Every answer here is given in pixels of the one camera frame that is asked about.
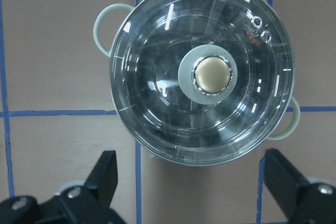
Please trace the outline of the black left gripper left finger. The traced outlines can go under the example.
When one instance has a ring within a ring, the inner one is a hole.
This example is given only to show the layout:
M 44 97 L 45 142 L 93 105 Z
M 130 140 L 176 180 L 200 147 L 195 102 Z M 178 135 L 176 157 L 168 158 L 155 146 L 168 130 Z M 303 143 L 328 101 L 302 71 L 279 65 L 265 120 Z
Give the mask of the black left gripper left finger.
M 84 181 L 39 204 L 25 195 L 1 202 L 1 223 L 123 223 L 110 208 L 118 184 L 115 151 L 104 151 Z

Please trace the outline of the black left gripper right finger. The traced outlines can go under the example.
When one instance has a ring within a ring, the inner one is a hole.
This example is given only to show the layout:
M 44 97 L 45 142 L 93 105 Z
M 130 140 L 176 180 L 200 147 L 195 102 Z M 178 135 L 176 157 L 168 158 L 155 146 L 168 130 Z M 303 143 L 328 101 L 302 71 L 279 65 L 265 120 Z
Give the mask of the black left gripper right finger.
M 275 148 L 264 159 L 264 183 L 287 223 L 335 223 L 335 186 L 309 180 Z

